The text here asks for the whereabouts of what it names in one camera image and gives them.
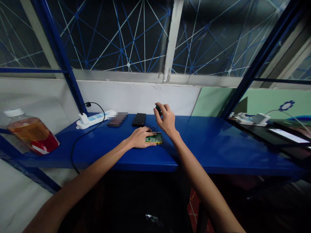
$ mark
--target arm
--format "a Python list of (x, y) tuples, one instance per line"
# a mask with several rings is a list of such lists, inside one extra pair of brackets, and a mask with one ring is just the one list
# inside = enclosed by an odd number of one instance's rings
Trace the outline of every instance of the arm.
[(161, 119), (159, 112), (154, 109), (157, 123), (172, 140), (185, 172), (211, 218), (215, 221), (218, 230), (220, 232), (245, 232), (213, 181), (175, 129), (175, 115), (171, 112), (170, 107), (161, 103), (156, 103), (156, 105), (160, 107), (163, 115)]
[(39, 210), (23, 232), (57, 232), (63, 219), (71, 208), (106, 174), (106, 172), (133, 147), (156, 146), (145, 142), (147, 136), (155, 135), (148, 127), (136, 129), (132, 135), (116, 148), (98, 159), (84, 172), (67, 183), (52, 196)]

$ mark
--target blue shelf surface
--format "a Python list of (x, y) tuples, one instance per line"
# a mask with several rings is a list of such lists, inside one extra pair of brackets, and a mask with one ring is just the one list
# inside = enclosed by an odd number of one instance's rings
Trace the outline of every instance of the blue shelf surface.
[[(88, 167), (130, 136), (136, 129), (132, 127), (134, 117), (135, 114), (129, 114), (118, 128), (108, 127), (105, 121), (93, 132), (82, 137), (74, 150), (77, 168)], [(145, 125), (156, 131), (155, 116), (147, 115)], [(295, 176), (307, 172), (290, 160), (268, 151), (265, 145), (221, 118), (176, 116), (175, 125), (186, 145), (208, 173)], [(53, 152), (44, 156), (26, 153), (16, 160), (26, 167), (72, 168), (70, 153), (74, 141), (95, 126), (84, 130), (76, 129), (74, 122), (56, 134), (60, 146)], [(162, 132), (162, 135), (163, 145), (131, 149), (113, 169), (174, 171), (180, 161), (167, 134)]]

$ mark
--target phone screen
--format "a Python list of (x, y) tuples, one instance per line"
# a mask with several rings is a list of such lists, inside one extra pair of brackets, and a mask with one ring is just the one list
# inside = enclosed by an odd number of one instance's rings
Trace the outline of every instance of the phone screen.
[(297, 143), (309, 142), (307, 140), (304, 140), (300, 137), (297, 137), (297, 136), (290, 134), (290, 133), (288, 133), (284, 130), (281, 130), (281, 129), (269, 129), (269, 130), (271, 130), (272, 132), (277, 133), (279, 135), (282, 135), (283, 137), (288, 138), (289, 140), (292, 140), (292, 141), (297, 142)]

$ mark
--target black cable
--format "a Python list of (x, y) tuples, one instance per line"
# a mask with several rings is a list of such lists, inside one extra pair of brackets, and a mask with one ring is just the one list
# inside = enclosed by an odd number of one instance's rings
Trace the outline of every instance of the black cable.
[(74, 164), (74, 159), (73, 159), (75, 144), (76, 144), (77, 141), (78, 141), (80, 138), (82, 138), (84, 135), (87, 135), (88, 133), (90, 133), (90, 132), (92, 132), (93, 130), (95, 130), (96, 128), (98, 128), (98, 127), (104, 122), (105, 117), (106, 117), (106, 114), (105, 114), (104, 110), (102, 109), (102, 107), (101, 107), (98, 103), (95, 103), (95, 102), (86, 102), (86, 103), (83, 104), (83, 105), (86, 105), (87, 107), (90, 107), (91, 104), (97, 104), (97, 105), (101, 108), (101, 110), (102, 110), (103, 113), (104, 113), (104, 119), (103, 119), (103, 121), (100, 122), (94, 129), (92, 129), (92, 130), (86, 132), (85, 134), (81, 135), (80, 137), (78, 137), (78, 138), (75, 140), (75, 142), (74, 142), (74, 144), (73, 144), (73, 146), (72, 146), (71, 155), (70, 155), (70, 161), (71, 161), (72, 167), (74, 168), (74, 170), (75, 170), (78, 174), (80, 174), (80, 172), (78, 171), (77, 167), (75, 166), (75, 164)]

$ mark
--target person's left hand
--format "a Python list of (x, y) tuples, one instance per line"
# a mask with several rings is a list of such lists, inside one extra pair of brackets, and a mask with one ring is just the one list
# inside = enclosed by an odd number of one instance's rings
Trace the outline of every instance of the person's left hand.
[(133, 148), (146, 148), (149, 146), (156, 146), (154, 142), (145, 142), (145, 138), (148, 136), (154, 136), (156, 133), (152, 133), (151, 129), (147, 126), (135, 129), (135, 131), (125, 141), (129, 143), (130, 147)]

